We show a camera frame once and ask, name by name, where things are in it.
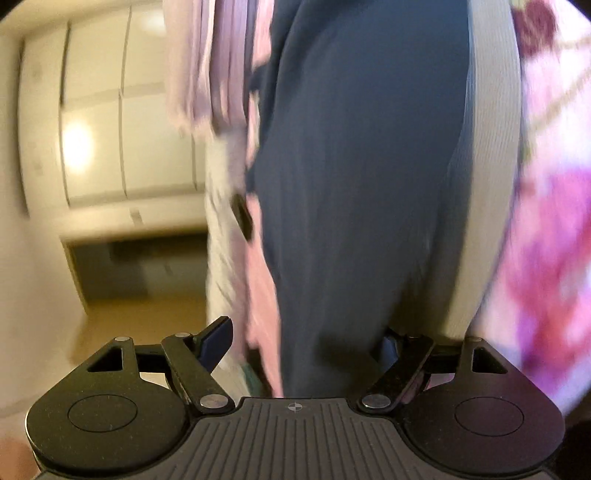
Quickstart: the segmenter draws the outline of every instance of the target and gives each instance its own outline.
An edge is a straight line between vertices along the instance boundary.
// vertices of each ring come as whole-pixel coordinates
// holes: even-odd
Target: pink floral fabric
[[[591,387],[591,24],[567,0],[512,6],[525,158],[476,331],[566,413]]]

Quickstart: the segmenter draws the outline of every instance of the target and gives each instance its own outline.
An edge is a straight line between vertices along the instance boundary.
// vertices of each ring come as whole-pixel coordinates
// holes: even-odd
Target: crosshair marking
[[[304,406],[303,406],[301,403],[296,403],[296,402],[293,402],[293,403],[290,403],[290,404],[287,406],[287,408],[289,408],[291,411],[298,412],[298,411],[300,411],[302,408],[304,408]]]

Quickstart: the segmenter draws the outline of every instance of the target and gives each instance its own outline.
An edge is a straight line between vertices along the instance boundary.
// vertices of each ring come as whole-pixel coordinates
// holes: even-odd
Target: circular pad
[[[131,400],[118,395],[94,395],[76,402],[68,418],[85,432],[113,432],[129,425],[138,414]]]
[[[476,397],[456,407],[456,420],[477,435],[502,437],[523,425],[523,413],[519,407],[502,398]]]

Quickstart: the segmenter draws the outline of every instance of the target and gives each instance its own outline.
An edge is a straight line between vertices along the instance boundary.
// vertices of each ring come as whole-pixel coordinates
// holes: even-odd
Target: pink fabric
[[[253,69],[265,63],[271,55],[271,17],[273,0],[259,0],[256,13]],[[250,99],[248,155],[251,165],[258,142],[258,107]],[[279,365],[280,320],[277,307],[275,284],[267,268],[261,243],[261,208],[255,195],[247,197],[248,209],[252,215],[253,240],[246,247],[246,278],[249,290],[249,315],[246,339],[252,348],[258,348],[267,380],[274,397],[283,396]]]
[[[163,10],[167,108],[173,125],[207,136],[214,127],[245,127],[248,1],[164,0]]]
[[[513,0],[525,165],[478,324],[563,412],[591,387],[591,24],[566,0]]]

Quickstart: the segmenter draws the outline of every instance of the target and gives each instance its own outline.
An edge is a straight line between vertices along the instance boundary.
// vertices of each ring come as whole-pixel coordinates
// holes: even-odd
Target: navy blue fabric
[[[370,352],[431,260],[464,122],[467,3],[276,0],[271,39],[247,183],[284,394],[354,395],[379,375]]]

